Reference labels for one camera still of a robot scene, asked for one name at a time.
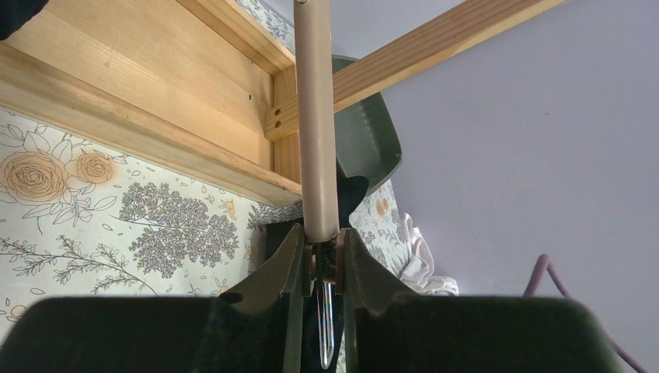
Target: wooden shelf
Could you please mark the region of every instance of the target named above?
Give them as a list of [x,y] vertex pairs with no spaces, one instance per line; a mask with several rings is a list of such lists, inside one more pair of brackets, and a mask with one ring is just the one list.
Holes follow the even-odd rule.
[[263,134],[272,75],[294,57],[233,0],[181,3],[51,0],[0,49],[0,106],[268,204],[294,203],[301,187],[273,171]]
[[[565,0],[466,0],[334,75],[334,110]],[[274,206],[301,198],[295,57],[235,0],[50,0],[0,106]]]

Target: lavender wall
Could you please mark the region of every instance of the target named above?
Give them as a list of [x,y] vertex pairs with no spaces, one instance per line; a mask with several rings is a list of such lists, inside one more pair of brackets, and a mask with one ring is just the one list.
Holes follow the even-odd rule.
[[[270,3],[290,16],[291,1]],[[455,3],[334,0],[335,52],[361,57]],[[439,271],[464,294],[519,295],[548,253],[649,371],[659,371],[657,15],[656,0],[572,0],[384,92],[403,144],[398,204]]]

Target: green plastic tray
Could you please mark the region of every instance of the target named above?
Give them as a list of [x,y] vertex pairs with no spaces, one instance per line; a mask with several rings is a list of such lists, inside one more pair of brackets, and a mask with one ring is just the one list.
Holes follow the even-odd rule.
[[[334,55],[333,72],[355,61]],[[400,142],[380,93],[335,113],[334,128],[337,170],[344,177],[366,177],[367,195],[376,191],[400,166]]]

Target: rose illustration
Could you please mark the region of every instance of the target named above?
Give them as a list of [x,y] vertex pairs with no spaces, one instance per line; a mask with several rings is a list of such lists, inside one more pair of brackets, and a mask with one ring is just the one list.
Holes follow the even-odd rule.
[[83,154],[66,164],[66,169],[87,183],[101,184],[112,179],[112,162],[99,154]]
[[50,154],[16,152],[0,165],[0,185],[29,205],[57,200],[66,190],[64,164]]
[[375,209],[378,210],[378,215],[385,216],[387,210],[389,209],[389,202],[386,198],[382,198],[375,202]]

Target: beige pole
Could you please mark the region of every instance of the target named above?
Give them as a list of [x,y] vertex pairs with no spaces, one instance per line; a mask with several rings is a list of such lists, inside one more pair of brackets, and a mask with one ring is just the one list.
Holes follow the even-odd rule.
[[339,234],[330,0],[294,0],[302,203],[312,243]]

